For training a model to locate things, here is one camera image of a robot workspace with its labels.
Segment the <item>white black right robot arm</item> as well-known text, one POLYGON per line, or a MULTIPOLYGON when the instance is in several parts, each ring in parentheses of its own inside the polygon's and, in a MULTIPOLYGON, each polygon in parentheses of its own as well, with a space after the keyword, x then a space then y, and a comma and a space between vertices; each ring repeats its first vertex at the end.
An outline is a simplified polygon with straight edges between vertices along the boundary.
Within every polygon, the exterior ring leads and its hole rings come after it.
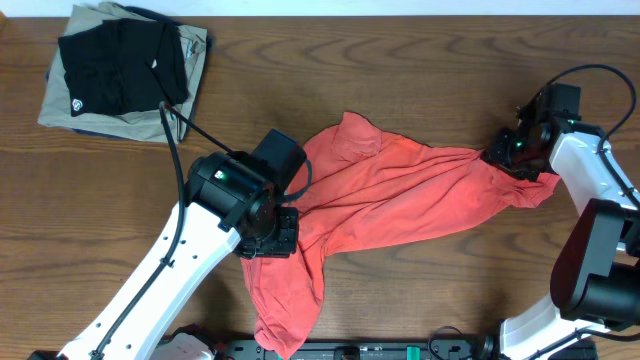
POLYGON ((637 341, 625 331, 639 323, 639 268, 615 258, 620 251, 639 255, 639 206, 603 130, 576 122, 559 129, 543 124, 528 134, 503 128, 482 158, 521 179, 546 166, 579 214, 548 294, 501 323, 498 357, 548 359, 589 336, 637 341))

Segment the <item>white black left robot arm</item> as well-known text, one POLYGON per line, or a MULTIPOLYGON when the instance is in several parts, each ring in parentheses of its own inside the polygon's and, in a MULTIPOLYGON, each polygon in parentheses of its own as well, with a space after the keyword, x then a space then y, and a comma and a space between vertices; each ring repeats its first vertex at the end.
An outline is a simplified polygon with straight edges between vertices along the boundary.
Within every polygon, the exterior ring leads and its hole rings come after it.
POLYGON ((295 253, 298 211, 285 190, 307 162, 301 149, 199 158, 179 177, 179 200, 157 241, 106 308, 62 349, 31 358, 169 358, 166 330, 224 258, 295 253))

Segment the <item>red printed t-shirt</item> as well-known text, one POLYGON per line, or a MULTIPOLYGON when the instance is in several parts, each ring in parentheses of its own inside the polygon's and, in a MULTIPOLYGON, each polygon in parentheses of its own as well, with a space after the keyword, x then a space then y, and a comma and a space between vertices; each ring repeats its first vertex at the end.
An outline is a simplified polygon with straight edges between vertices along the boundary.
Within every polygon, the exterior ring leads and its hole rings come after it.
POLYGON ((473 228, 509 206, 535 208, 559 182, 517 180, 478 150, 430 147, 344 113, 304 146, 311 162, 289 189, 302 191, 295 252, 242 263, 257 310, 255 340, 288 358, 306 341, 324 304, 330 255, 430 240, 473 228))

